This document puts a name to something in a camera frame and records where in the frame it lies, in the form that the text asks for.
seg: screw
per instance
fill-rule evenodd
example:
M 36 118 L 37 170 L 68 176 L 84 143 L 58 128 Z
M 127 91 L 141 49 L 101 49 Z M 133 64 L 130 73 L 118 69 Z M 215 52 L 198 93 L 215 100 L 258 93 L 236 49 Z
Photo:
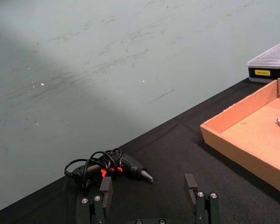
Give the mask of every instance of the screw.
M 96 196 L 96 197 L 94 198 L 94 200 L 98 202 L 99 200 L 101 200 L 101 197 L 100 197 L 100 196 Z
M 216 197 L 217 197 L 217 195 L 216 195 L 215 193 L 211 193 L 210 196 L 211 196 L 212 198 L 216 198 Z
M 88 199 L 87 199 L 87 198 L 83 198 L 83 199 L 82 199 L 82 203 L 83 203 L 83 204 L 86 204 L 87 202 L 88 202 Z
M 161 218 L 161 219 L 159 220 L 159 224 L 166 224 L 166 220 Z
M 203 197 L 204 196 L 204 193 L 202 193 L 202 192 L 198 192 L 197 194 L 198 194 L 199 197 Z

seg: yellow label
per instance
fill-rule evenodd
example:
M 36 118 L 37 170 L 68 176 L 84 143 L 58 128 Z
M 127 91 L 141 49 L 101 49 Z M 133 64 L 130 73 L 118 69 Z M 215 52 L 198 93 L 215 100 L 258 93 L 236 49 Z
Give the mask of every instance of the yellow label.
M 268 70 L 255 70 L 257 76 L 271 76 L 271 72 Z

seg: plastic storage box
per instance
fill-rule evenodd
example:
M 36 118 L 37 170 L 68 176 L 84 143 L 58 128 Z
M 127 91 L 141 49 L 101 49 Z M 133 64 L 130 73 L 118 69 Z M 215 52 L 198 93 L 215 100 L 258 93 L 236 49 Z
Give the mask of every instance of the plastic storage box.
M 249 79 L 269 83 L 280 78 L 280 43 L 248 61 Z

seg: table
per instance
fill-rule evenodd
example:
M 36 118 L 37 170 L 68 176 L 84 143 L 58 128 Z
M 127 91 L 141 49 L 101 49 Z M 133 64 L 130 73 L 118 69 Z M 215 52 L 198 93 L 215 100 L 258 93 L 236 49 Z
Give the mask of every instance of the table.
M 183 174 L 192 173 L 199 190 L 219 195 L 222 223 L 280 224 L 280 192 L 206 145 L 199 127 L 262 86 L 243 80 L 123 145 L 154 183 L 125 177 L 113 181 L 109 223 L 143 217 L 192 220 L 183 190 Z M 1 210 L 0 224 L 73 224 L 77 191 L 72 180 L 62 177 Z

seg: clear plastic lid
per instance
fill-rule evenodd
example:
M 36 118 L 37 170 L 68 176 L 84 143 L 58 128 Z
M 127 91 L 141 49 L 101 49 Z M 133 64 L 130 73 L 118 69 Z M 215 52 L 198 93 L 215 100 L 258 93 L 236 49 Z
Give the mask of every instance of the clear plastic lid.
M 280 43 L 248 61 L 248 68 L 280 69 Z

